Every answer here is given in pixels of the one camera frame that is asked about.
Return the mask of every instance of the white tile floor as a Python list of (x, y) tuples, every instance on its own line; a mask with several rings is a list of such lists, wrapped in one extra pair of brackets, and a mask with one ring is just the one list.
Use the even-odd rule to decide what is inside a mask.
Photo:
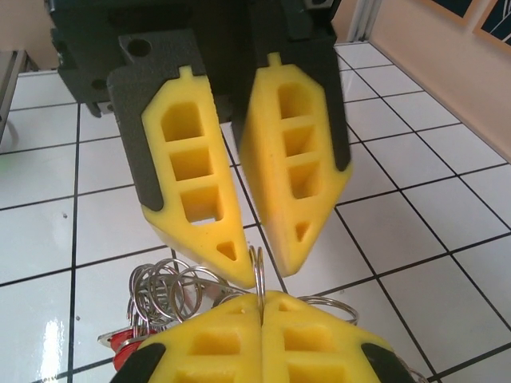
[[(351, 304), (430, 381), (509, 382), (511, 166), (373, 46), (336, 49), (355, 173), (297, 275), (282, 281), (266, 257), (268, 287)], [(127, 324), (131, 270), (171, 252), (142, 217), (113, 116), (93, 118), (43, 73), (20, 77), (10, 122), (1, 370), (107, 382), (112, 354), (96, 337)], [(232, 176), (247, 239), (263, 246), (241, 168)]]

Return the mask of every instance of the beige wall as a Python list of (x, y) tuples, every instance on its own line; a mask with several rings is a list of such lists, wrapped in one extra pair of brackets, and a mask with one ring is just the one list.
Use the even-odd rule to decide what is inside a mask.
[(342, 0), (337, 13), (335, 14), (332, 25), (337, 33), (338, 42), (346, 42), (348, 31), (350, 30), (351, 19), (357, 6), (357, 0)]
[(41, 68), (56, 68), (50, 17), (42, 0), (0, 0), (0, 49), (25, 49)]
[(467, 126), (511, 158), (511, 54), (417, 0), (383, 0), (371, 41)]

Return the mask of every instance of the bunch of key rings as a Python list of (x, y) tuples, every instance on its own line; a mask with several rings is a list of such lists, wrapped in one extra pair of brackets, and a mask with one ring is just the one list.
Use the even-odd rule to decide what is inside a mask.
[[(255, 293), (262, 322), (266, 294), (263, 250), (259, 247), (256, 251), (250, 246), (248, 252), (254, 270)], [(179, 325), (230, 299), (250, 293), (231, 286), (226, 279), (207, 267), (189, 266), (180, 259), (162, 259), (156, 264), (140, 265), (129, 277), (130, 298), (126, 315), (129, 327), (103, 334), (97, 340), (115, 352), (113, 365), (118, 371), (138, 346), (151, 335)], [(299, 299), (311, 306), (339, 309), (348, 315), (348, 319), (344, 319), (346, 322), (355, 326), (358, 324), (357, 310), (345, 303), (320, 296), (305, 296)], [(417, 383), (427, 383), (422, 374), (411, 369), (401, 358), (399, 360), (415, 377)]]

